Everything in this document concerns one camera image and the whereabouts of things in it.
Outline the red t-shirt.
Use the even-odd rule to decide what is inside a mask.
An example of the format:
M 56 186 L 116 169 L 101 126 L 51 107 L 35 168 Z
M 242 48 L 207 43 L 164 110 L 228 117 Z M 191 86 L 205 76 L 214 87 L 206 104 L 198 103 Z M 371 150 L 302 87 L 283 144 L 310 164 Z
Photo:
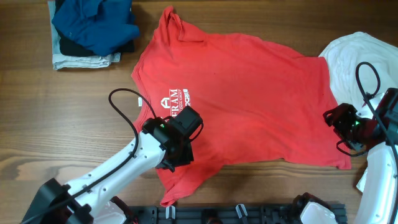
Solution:
M 147 99 L 136 126 L 186 106 L 203 119 L 194 160 L 158 170 L 166 207 L 225 165 L 272 161 L 350 169 L 324 112 L 336 107 L 326 60 L 246 34 L 208 34 L 166 7 L 132 78 Z

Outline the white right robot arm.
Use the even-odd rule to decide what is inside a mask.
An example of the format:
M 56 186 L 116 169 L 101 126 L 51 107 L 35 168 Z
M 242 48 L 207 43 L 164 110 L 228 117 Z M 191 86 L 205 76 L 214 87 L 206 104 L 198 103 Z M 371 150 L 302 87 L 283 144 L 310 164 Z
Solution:
M 397 89 L 389 88 L 377 108 L 371 103 L 361 116 L 353 105 L 342 103 L 324 112 L 328 126 L 340 137 L 337 145 L 360 149 L 367 155 L 367 174 L 355 223 L 397 223 Z

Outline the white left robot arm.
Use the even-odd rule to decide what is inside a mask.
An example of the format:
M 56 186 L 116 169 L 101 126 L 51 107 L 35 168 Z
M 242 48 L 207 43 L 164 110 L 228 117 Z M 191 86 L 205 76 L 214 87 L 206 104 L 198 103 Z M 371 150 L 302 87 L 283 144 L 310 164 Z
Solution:
M 193 162 L 191 142 L 203 120 L 191 107 L 175 117 L 148 119 L 141 132 L 113 157 L 91 172 L 62 185 L 55 179 L 37 191 L 23 223 L 93 223 L 105 205 L 149 169 L 166 169 Z

